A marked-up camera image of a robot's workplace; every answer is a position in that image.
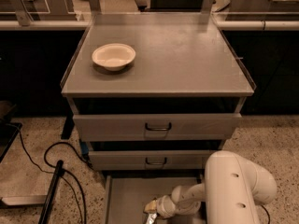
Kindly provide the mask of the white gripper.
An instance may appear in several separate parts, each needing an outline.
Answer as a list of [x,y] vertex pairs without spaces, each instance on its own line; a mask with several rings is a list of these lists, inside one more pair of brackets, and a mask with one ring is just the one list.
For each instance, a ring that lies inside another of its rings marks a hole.
[[144,207],[145,213],[158,213],[162,218],[170,218],[175,215],[176,205],[168,195],[157,200],[152,200]]

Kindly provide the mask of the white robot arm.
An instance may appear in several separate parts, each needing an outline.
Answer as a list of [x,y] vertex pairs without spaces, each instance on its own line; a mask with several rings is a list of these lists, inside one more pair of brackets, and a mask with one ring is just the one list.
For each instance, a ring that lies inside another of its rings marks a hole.
[[207,224],[260,224],[256,207],[271,203],[277,192],[268,170],[222,150],[207,159],[202,183],[177,186],[171,194],[147,203],[144,212],[151,224],[158,217],[195,215],[204,203]]

